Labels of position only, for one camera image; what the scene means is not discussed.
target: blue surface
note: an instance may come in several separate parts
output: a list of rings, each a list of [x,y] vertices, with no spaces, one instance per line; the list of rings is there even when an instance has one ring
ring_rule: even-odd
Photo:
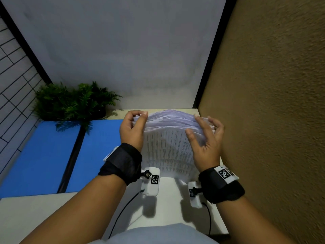
[[[0,187],[0,198],[55,194],[80,127],[56,131],[42,122],[34,131]]]
[[[66,193],[80,191],[103,166],[103,159],[121,144],[122,120],[95,120],[90,135],[85,135]]]

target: white table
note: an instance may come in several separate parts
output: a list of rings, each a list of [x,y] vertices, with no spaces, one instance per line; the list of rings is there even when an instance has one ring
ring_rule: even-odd
[[[148,110],[149,113],[159,110]],[[198,114],[197,109],[182,111]],[[117,110],[117,116],[108,119],[122,119],[127,110]],[[130,184],[112,217],[103,239],[107,239],[114,222],[126,203],[140,191],[141,181]],[[16,244],[25,238],[48,216],[60,208],[76,193],[38,195],[28,197],[3,198],[0,200],[0,243]],[[208,203],[212,215],[212,234],[228,234],[215,205]],[[184,223],[207,234],[209,214],[206,208],[192,208],[187,185],[174,178],[160,179],[157,197],[138,195],[119,218],[114,234],[128,229],[145,226],[164,226]]]

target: black cable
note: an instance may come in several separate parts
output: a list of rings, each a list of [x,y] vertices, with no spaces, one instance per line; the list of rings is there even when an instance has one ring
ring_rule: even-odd
[[[124,208],[122,209],[122,211],[120,212],[120,214],[119,214],[119,216],[116,218],[116,221],[115,221],[115,223],[114,223],[114,226],[113,226],[113,228],[112,228],[112,231],[111,231],[111,233],[110,233],[110,236],[108,237],[108,239],[109,238],[111,238],[111,235],[112,235],[112,233],[113,233],[113,229],[114,229],[114,227],[115,227],[115,225],[116,225],[116,223],[117,223],[117,220],[119,219],[119,217],[120,217],[120,215],[122,214],[122,212],[124,211],[124,209],[127,207],[127,205],[132,201],[132,200],[134,200],[134,198],[136,197],[136,196],[138,196],[138,194],[139,193],[142,193],[142,192],[144,192],[144,189],[142,189],[140,192],[138,192],[125,206],[124,206]]]
[[[210,228],[209,228],[209,236],[211,235],[211,214],[210,214],[210,210],[209,210],[209,207],[206,205],[206,203],[204,202],[201,202],[202,205],[204,205],[207,209],[208,209],[208,212],[209,212],[209,217],[210,217]]]

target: white paper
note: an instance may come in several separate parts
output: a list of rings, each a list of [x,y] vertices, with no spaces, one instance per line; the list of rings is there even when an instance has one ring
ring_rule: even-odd
[[[185,134],[187,128],[193,130],[199,144],[203,146],[203,131],[192,115],[176,110],[149,115],[141,152],[142,168],[157,167],[161,177],[178,178],[185,183],[196,180],[199,172]]]

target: black wrist strap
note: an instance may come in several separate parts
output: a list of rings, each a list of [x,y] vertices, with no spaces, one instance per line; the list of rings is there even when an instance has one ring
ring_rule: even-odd
[[[122,143],[100,168],[98,175],[115,174],[128,185],[140,178],[141,173],[141,153],[132,145]]]
[[[227,184],[214,168],[209,168],[199,175],[203,195],[209,202],[217,204],[227,200],[234,201],[245,194],[244,188],[237,180]]]

